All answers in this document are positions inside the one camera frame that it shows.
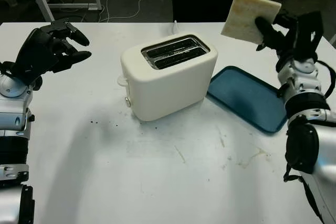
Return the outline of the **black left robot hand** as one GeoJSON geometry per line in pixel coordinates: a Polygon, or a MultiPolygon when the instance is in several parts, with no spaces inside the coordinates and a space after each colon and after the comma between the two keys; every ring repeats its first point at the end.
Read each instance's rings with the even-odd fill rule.
{"type": "Polygon", "coordinates": [[[67,19],[34,29],[22,45],[13,71],[37,75],[47,71],[56,73],[91,56],[89,51],[77,50],[68,39],[82,46],[90,44],[88,38],[67,19]]]}

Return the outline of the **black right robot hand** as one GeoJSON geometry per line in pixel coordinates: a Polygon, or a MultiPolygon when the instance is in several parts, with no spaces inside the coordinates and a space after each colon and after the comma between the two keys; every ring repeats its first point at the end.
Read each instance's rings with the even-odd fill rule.
{"type": "Polygon", "coordinates": [[[257,50],[275,50],[278,56],[278,70],[290,60],[318,60],[316,49],[323,35],[320,12],[300,16],[281,12],[272,23],[259,16],[255,19],[255,25],[262,35],[262,42],[257,50]]]}

